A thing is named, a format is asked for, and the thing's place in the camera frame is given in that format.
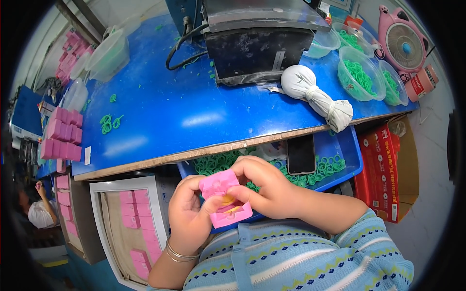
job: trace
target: hand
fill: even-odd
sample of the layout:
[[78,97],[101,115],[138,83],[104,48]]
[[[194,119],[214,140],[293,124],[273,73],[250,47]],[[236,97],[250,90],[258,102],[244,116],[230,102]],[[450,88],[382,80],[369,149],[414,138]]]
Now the hand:
[[246,186],[233,186],[226,192],[261,214],[273,218],[298,218],[301,193],[275,166],[256,156],[240,156],[231,168],[241,184],[251,180],[259,193]]
[[180,255],[197,255],[212,228],[210,214],[216,212],[223,202],[222,196],[213,196],[200,206],[199,181],[205,177],[189,175],[181,180],[168,206],[170,245]]
[[35,184],[35,189],[37,190],[37,192],[39,193],[39,195],[41,196],[41,198],[44,198],[46,196],[46,193],[45,193],[45,188],[44,186],[42,185],[42,182],[39,181]]

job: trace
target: red cardboard box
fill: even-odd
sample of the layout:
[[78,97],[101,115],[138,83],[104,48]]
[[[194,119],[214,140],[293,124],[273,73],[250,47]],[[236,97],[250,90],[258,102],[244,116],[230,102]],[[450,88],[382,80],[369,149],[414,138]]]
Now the red cardboard box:
[[400,222],[419,196],[418,155],[407,117],[406,133],[390,132],[390,122],[358,136],[363,170],[355,176],[355,197],[385,221]]

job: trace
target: woman in white shirt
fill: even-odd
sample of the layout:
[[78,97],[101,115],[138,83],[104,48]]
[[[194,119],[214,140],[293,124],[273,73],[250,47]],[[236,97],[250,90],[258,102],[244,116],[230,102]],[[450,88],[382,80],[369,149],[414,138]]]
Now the woman in white shirt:
[[49,201],[45,194],[45,188],[41,182],[37,182],[36,187],[40,201],[31,203],[24,189],[17,185],[18,203],[21,211],[27,216],[29,221],[38,229],[50,228],[60,225],[57,215],[57,203]]

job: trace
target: striped knit sweater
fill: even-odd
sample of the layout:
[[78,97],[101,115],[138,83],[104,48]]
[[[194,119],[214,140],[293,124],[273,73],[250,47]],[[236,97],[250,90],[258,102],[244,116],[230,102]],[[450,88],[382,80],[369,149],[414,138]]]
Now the striped knit sweater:
[[301,220],[240,223],[203,250],[183,290],[407,290],[413,274],[369,209],[330,239]]

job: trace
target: person's left hand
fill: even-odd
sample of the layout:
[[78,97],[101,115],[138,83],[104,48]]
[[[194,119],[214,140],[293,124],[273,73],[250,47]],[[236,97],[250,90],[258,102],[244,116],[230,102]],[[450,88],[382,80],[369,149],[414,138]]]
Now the person's left hand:
[[38,181],[36,184],[35,184],[35,189],[37,190],[37,192],[39,193],[39,195],[41,197],[45,197],[46,193],[45,193],[45,188],[44,186],[42,185],[42,182],[41,181]]
[[181,180],[170,199],[170,246],[184,256],[197,255],[212,229],[210,214],[217,211],[223,202],[222,196],[207,199],[202,207],[199,200],[199,181],[203,175],[189,175]]

